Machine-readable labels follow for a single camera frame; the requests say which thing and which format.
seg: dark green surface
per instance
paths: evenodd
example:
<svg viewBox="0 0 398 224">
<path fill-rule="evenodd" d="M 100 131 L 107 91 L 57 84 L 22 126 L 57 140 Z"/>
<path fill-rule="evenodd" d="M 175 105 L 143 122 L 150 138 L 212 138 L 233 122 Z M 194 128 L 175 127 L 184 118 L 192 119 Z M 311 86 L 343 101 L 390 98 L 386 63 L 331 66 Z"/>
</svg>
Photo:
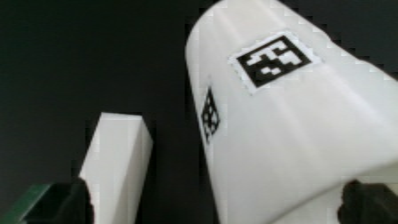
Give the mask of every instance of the dark green surface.
<svg viewBox="0 0 398 224">
<path fill-rule="evenodd" d="M 45 193 L 50 189 L 50 186 L 52 185 L 43 184 L 43 185 L 34 185 L 29 188 L 20 200 L 16 201 L 16 203 L 11 207 L 9 212 L 2 216 L 0 224 L 24 224 L 25 223 L 24 217 L 25 217 L 31 209 L 34 208 L 34 205 L 41 199 L 41 196 L 45 195 Z"/>
</svg>

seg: white curved surface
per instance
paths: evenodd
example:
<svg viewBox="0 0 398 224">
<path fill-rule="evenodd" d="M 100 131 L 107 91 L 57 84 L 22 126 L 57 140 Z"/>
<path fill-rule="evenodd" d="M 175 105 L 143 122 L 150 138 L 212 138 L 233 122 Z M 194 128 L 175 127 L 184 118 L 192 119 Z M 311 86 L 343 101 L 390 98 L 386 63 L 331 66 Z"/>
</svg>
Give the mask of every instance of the white curved surface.
<svg viewBox="0 0 398 224">
<path fill-rule="evenodd" d="M 253 89 L 231 56 L 287 31 L 320 62 Z M 274 0 L 214 6 L 187 63 L 200 123 L 210 86 L 221 116 L 210 144 L 201 128 L 221 222 L 265 224 L 398 160 L 398 83 Z"/>
<path fill-rule="evenodd" d="M 96 224 L 136 222 L 152 146 L 143 117 L 102 113 L 80 172 Z"/>
</svg>

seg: white rectangular piece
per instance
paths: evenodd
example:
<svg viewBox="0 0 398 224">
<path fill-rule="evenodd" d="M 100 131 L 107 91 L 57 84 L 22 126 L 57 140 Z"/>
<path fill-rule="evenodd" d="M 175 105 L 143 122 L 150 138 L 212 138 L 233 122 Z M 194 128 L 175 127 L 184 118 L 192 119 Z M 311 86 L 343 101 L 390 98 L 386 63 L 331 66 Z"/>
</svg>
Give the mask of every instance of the white rectangular piece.
<svg viewBox="0 0 398 224">
<path fill-rule="evenodd" d="M 215 4 L 187 64 L 221 223 L 269 224 L 398 161 L 398 83 L 278 0 Z"/>
<path fill-rule="evenodd" d="M 96 224 L 136 222 L 152 147 L 143 117 L 104 113 L 80 172 Z"/>
</svg>

